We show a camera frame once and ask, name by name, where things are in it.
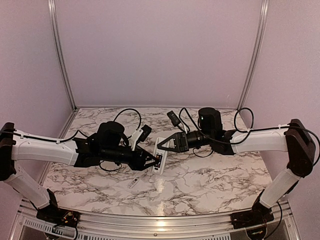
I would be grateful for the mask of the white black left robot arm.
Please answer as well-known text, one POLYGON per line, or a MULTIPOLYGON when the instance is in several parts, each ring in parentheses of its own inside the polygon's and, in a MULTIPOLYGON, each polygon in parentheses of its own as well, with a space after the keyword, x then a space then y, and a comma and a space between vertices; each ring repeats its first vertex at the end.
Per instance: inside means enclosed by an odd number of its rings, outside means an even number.
POLYGON ((125 128, 116 121, 100 124, 96 133, 87 138, 45 138, 16 130, 7 122, 0 130, 0 179, 30 200, 53 223, 63 219, 53 193, 30 177, 18 161, 45 161, 76 168, 98 166, 101 162, 128 165, 133 171, 143 171, 159 163, 159 159, 138 146, 151 132, 145 125, 130 140, 125 128))

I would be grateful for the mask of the white air conditioner remote control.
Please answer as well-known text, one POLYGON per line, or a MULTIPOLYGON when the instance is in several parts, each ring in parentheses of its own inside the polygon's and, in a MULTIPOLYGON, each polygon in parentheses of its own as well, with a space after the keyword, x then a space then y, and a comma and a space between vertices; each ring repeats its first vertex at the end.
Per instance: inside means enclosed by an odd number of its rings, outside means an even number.
POLYGON ((164 140, 165 138, 158 137, 155 141, 153 155, 159 160, 159 162, 156 165, 151 167, 150 172, 156 175, 163 174, 166 160, 167 160, 168 152, 166 150, 162 150, 158 148, 158 144, 164 140))

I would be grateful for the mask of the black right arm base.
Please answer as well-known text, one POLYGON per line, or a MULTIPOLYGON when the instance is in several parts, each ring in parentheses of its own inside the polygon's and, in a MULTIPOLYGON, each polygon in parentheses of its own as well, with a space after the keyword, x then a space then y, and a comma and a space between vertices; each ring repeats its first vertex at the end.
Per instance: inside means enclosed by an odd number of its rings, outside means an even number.
POLYGON ((234 229, 266 224, 275 219, 272 209, 262 205, 259 197, 255 200, 250 210, 234 212, 230 218, 234 229))

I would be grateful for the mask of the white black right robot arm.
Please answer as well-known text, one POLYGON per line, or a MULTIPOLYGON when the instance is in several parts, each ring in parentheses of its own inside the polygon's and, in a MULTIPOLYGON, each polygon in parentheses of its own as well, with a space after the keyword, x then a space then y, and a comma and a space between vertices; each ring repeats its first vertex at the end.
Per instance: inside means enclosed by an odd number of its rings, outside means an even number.
POLYGON ((289 162, 272 183, 255 200, 247 219, 258 224, 284 195, 288 194, 300 179, 308 176, 319 157, 315 156, 320 140, 306 129, 299 119, 276 127, 240 130, 224 130, 221 113, 204 107, 198 111, 196 130, 176 132, 157 144, 159 150, 183 153, 191 148, 209 145, 213 152, 231 156, 244 152, 287 152, 289 162))

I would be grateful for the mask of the white remote battery cover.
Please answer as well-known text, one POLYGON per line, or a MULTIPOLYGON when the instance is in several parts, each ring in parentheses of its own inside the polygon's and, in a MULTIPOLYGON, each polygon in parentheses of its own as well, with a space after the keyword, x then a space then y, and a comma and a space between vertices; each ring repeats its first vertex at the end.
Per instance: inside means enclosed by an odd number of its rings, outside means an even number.
POLYGON ((128 187, 129 189, 132 189, 138 182, 139 182, 139 179, 138 179, 138 178, 134 178, 134 179, 127 185, 127 187, 128 187))

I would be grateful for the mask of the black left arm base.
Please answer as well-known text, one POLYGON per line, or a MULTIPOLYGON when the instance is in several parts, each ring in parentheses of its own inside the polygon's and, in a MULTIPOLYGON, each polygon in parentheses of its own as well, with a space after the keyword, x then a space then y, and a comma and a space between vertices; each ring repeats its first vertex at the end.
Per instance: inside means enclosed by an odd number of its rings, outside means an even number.
POLYGON ((49 189, 47 189, 47 192, 49 196, 49 205, 44 208, 38 208, 36 218, 53 223, 57 226, 76 228, 78 226, 80 213, 78 211, 58 207, 54 193, 49 189))

